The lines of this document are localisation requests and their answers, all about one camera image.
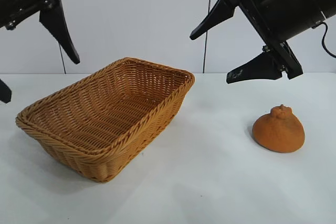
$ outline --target black cable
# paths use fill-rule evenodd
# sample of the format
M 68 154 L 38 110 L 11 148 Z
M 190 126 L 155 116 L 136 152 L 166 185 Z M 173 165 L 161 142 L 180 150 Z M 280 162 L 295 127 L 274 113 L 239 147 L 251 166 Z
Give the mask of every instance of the black cable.
M 323 35 L 323 38 L 322 38 L 322 47 L 323 47 L 323 49 L 331 56 L 331 57 L 333 57 L 333 58 L 336 58 L 336 55 L 334 55 L 332 52 L 330 52 L 328 49 L 327 49 L 327 47 L 326 47 L 326 45 L 325 45 L 325 43 L 326 43 L 326 35 L 327 35 L 327 32 L 328 32 L 328 25 L 327 25 L 327 23 L 325 23 L 325 22 L 322 22 L 322 23 L 320 23 L 320 24 L 318 24 L 317 26 L 314 26 L 313 27 L 313 29 L 315 29 L 315 28 L 317 28 L 317 27 L 319 27 L 320 25 L 325 25 L 326 27 L 326 31 L 325 31 L 325 33 L 324 33 L 324 35 Z

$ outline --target white table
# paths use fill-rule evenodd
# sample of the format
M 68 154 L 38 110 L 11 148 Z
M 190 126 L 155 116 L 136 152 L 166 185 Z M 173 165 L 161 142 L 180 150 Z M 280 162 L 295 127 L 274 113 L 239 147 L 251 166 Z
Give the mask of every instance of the white table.
M 86 75 L 0 75 L 0 223 L 336 222 L 336 74 L 227 85 L 197 74 L 169 127 L 114 180 L 97 184 L 48 156 L 15 125 L 25 106 Z M 262 114 L 293 108 L 306 143 L 270 152 L 250 136 Z

